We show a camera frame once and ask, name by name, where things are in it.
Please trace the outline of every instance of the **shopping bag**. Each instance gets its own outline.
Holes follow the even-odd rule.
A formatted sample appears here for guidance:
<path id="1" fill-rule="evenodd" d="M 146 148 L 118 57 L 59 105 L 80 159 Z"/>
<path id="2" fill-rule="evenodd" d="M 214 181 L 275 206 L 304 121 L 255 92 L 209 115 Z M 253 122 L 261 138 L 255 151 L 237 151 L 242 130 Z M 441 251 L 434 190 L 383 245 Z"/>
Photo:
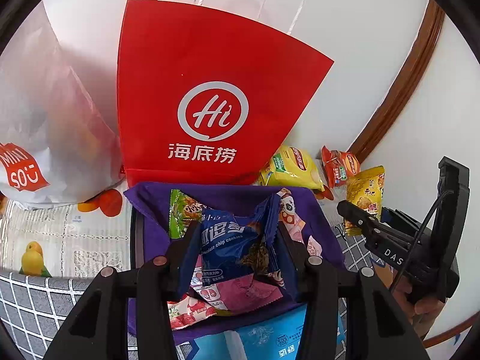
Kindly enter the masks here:
<path id="1" fill-rule="evenodd" d="M 0 191 L 25 208 L 80 203 L 117 183 L 121 162 L 39 4 L 0 56 Z"/>
<path id="2" fill-rule="evenodd" d="M 332 64 L 245 17 L 129 0 L 117 77 L 129 185 L 252 183 Z"/>

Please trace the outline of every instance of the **green snack package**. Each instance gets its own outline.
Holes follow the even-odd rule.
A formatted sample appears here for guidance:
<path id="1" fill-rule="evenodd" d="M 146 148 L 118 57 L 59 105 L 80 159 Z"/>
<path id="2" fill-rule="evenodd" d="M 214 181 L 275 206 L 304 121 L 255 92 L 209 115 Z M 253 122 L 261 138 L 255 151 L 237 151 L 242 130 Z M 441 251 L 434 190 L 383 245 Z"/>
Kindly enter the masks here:
<path id="1" fill-rule="evenodd" d="M 169 236 L 172 239 L 182 238 L 191 221 L 202 220 L 202 210 L 206 205 L 185 195 L 180 190 L 170 193 Z"/>

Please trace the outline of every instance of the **gray checkered cloth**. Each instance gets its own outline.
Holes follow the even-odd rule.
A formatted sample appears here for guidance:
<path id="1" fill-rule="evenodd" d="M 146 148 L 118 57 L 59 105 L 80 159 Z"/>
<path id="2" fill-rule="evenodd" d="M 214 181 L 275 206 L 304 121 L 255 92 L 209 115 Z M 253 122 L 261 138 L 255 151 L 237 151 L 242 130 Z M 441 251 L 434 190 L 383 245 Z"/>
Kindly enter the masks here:
<path id="1" fill-rule="evenodd" d="M 365 249 L 363 236 L 343 238 L 334 234 L 345 254 L 345 264 L 357 272 L 371 266 L 377 257 Z M 55 334 L 91 280 L 24 276 L 0 271 L 0 319 L 26 360 L 42 359 Z M 347 326 L 347 303 L 338 300 L 338 311 Z M 345 358 L 345 342 L 337 347 L 335 359 Z M 138 360 L 136 338 L 128 334 L 129 360 Z"/>

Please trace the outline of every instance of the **white plastic bag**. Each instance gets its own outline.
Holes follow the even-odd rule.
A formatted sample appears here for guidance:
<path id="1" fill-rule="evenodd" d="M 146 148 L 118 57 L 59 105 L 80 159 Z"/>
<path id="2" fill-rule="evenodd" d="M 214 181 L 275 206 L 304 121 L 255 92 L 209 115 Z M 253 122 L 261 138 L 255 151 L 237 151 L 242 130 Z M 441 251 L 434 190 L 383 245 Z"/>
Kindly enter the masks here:
<path id="1" fill-rule="evenodd" d="M 65 61 L 43 3 L 0 55 L 0 191 L 23 207 L 84 202 L 117 183 L 118 137 Z"/>

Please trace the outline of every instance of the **human hand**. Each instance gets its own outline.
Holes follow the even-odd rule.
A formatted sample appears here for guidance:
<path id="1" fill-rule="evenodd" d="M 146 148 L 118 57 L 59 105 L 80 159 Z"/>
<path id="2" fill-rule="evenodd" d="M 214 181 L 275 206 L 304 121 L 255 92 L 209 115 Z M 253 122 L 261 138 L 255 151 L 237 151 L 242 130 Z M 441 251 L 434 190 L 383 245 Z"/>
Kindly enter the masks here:
<path id="1" fill-rule="evenodd" d="M 440 302 L 434 295 L 427 295 L 413 305 L 407 300 L 407 295 L 411 292 L 412 285 L 410 281 L 405 276 L 402 276 L 392 295 L 405 312 L 415 332 L 417 332 L 419 337 L 423 338 L 442 312 L 445 303 Z"/>

